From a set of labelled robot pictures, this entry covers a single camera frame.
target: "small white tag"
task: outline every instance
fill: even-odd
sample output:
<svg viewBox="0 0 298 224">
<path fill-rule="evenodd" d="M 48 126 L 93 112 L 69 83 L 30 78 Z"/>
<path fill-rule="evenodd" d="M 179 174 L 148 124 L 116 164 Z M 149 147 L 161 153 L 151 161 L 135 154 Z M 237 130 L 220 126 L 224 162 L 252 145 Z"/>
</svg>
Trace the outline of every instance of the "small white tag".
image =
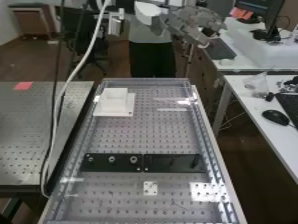
<svg viewBox="0 0 298 224">
<path fill-rule="evenodd" d="M 100 101 L 100 95 L 97 95 L 97 96 L 95 97 L 93 102 L 97 103 L 99 101 Z"/>
<path fill-rule="evenodd" d="M 157 181 L 145 181 L 144 182 L 144 195 L 156 196 L 159 194 L 159 184 Z"/>
</svg>

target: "white cube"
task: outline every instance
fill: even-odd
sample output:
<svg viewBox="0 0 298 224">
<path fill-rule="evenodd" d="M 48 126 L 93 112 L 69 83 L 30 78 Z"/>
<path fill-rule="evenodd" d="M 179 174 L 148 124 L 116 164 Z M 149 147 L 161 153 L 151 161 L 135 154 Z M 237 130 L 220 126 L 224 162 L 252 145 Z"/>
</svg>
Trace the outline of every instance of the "white cube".
<svg viewBox="0 0 298 224">
<path fill-rule="evenodd" d="M 127 112 L 127 88 L 105 88 L 100 97 L 100 107 L 103 112 Z"/>
</svg>

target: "black cable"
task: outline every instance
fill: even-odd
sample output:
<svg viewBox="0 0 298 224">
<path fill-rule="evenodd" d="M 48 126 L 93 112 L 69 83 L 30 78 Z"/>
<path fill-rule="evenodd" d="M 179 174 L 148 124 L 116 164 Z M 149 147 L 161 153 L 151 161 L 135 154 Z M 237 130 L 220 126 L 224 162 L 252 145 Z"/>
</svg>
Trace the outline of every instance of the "black cable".
<svg viewBox="0 0 298 224">
<path fill-rule="evenodd" d="M 298 128 L 294 125 L 289 124 L 289 126 L 292 126 L 293 128 L 296 128 L 296 130 L 298 131 Z"/>
<path fill-rule="evenodd" d="M 280 33 L 280 36 L 281 36 L 281 32 L 284 31 L 284 30 L 286 30 L 288 28 L 289 28 L 289 26 L 292 25 L 292 19 L 290 19 L 290 17 L 289 16 L 278 16 L 278 19 L 280 18 L 288 18 L 288 25 L 286 25 L 286 27 L 285 28 L 282 28 L 280 31 L 278 31 L 278 33 Z"/>
<path fill-rule="evenodd" d="M 60 4 L 60 38 L 59 38 L 59 46 L 58 46 L 58 54 L 56 54 L 56 61 L 55 61 L 55 79 L 54 79 L 54 90 L 52 90 L 52 101 L 51 101 L 51 131 L 50 131 L 50 147 L 46 152 L 46 157 L 42 164 L 42 170 L 40 170 L 40 188 L 43 189 L 43 172 L 44 172 L 44 165 L 46 161 L 50 157 L 50 151 L 51 151 L 51 143 L 54 139 L 54 117 L 55 117 L 55 98 L 56 98 L 56 90 L 58 90 L 58 80 L 59 80 L 59 71 L 60 71 L 60 58 L 62 58 L 62 50 L 63 50 L 63 38 L 64 38 L 64 6 L 65 6 L 65 0 L 62 0 Z"/>
<path fill-rule="evenodd" d="M 81 27 L 83 27 L 84 16 L 85 16 L 87 8 L 88 8 L 88 3 L 89 3 L 89 0 L 87 0 L 87 3 L 84 4 L 80 19 L 79 19 L 79 25 L 77 25 L 77 30 L 76 30 L 76 34 L 75 34 L 75 45 L 73 45 L 75 50 L 72 51 L 72 55 L 71 55 L 67 78 L 69 77 L 69 74 L 72 72 L 72 64 L 73 64 L 73 60 L 75 60 L 75 56 L 76 56 L 76 47 L 77 47 L 79 36 L 80 36 Z M 64 6 L 65 6 L 65 0 L 62 0 L 62 6 L 60 6 L 60 34 L 62 35 L 60 35 L 60 40 L 59 40 L 59 50 L 58 50 L 58 56 L 56 56 L 55 85 L 54 85 L 55 90 L 54 90 L 54 93 L 56 93 L 56 88 L 58 88 L 59 63 L 60 63 L 60 57 L 62 57 L 62 45 L 63 45 L 64 31 L 65 31 L 65 27 L 64 27 Z M 63 95 L 62 102 L 60 102 L 59 117 L 60 117 L 60 114 L 62 114 L 64 95 Z M 48 156 L 50 156 L 51 142 L 52 142 L 52 138 L 54 138 L 54 136 L 52 136 L 54 135 L 52 134 L 52 132 L 54 132 L 54 119 L 55 119 L 54 111 L 55 111 L 55 94 L 52 95 L 50 148 L 47 150 L 46 158 L 44 158 L 43 165 L 42 165 L 40 184 L 42 184 L 44 165 L 46 165 L 46 161 L 47 161 Z M 48 171 L 47 171 L 47 174 L 46 174 L 46 187 L 44 187 L 46 190 L 47 190 L 47 179 L 48 179 Z"/>
</svg>

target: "computer monitor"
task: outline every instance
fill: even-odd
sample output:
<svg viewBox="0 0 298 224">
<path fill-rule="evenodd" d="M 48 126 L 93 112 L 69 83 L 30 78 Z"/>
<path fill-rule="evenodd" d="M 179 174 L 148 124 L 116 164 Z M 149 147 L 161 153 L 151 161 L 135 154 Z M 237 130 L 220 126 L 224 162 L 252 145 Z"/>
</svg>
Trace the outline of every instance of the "computer monitor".
<svg viewBox="0 0 298 224">
<path fill-rule="evenodd" d="M 285 0 L 272 0 L 268 8 L 265 20 L 265 30 L 252 31 L 254 34 L 254 39 L 265 41 L 281 41 L 281 35 L 277 28 L 277 18 L 282 10 Z"/>
<path fill-rule="evenodd" d="M 252 31 L 257 40 L 280 41 L 277 18 L 285 4 L 285 0 L 237 0 L 236 7 L 254 13 L 253 20 L 264 17 L 265 30 Z"/>
<path fill-rule="evenodd" d="M 238 0 L 236 7 L 253 12 L 258 16 L 264 16 L 268 13 L 270 2 L 272 0 Z"/>
<path fill-rule="evenodd" d="M 272 0 L 268 13 L 264 17 L 268 35 L 273 35 L 274 32 L 278 32 L 277 19 L 278 19 L 278 15 L 282 10 L 284 4 L 285 4 L 285 0 Z"/>
</svg>

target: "black metal bracket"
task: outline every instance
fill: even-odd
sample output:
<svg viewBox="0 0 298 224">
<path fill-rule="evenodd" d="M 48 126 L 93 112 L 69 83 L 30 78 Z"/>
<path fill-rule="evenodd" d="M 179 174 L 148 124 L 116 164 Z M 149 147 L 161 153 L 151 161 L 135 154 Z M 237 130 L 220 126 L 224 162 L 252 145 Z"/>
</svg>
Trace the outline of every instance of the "black metal bracket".
<svg viewBox="0 0 298 224">
<path fill-rule="evenodd" d="M 145 154 L 144 172 L 204 173 L 203 156 L 200 154 Z"/>
<path fill-rule="evenodd" d="M 81 172 L 204 173 L 200 154 L 87 153 Z"/>
<path fill-rule="evenodd" d="M 83 172 L 143 172 L 143 154 L 87 153 Z"/>
</svg>

